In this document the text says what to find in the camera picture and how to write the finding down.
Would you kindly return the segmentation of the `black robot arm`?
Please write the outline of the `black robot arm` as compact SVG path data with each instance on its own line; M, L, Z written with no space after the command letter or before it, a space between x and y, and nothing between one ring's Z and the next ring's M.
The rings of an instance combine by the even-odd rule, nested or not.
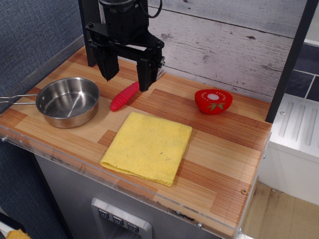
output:
M147 91L157 80L158 70L164 64L164 42L149 30L148 2L146 0L102 0L104 23L90 22L89 46L102 76L111 80L119 72L118 58L137 63L139 89Z

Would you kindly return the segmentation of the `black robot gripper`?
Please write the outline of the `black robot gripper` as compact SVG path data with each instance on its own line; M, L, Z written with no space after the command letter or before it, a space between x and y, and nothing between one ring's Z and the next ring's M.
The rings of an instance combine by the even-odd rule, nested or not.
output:
M162 1L154 15L147 0L101 0L104 23L89 23L90 47L102 76L111 80L119 72L118 56L137 61L139 88L145 92L157 80L163 61L164 43L152 35L149 19L162 10Z

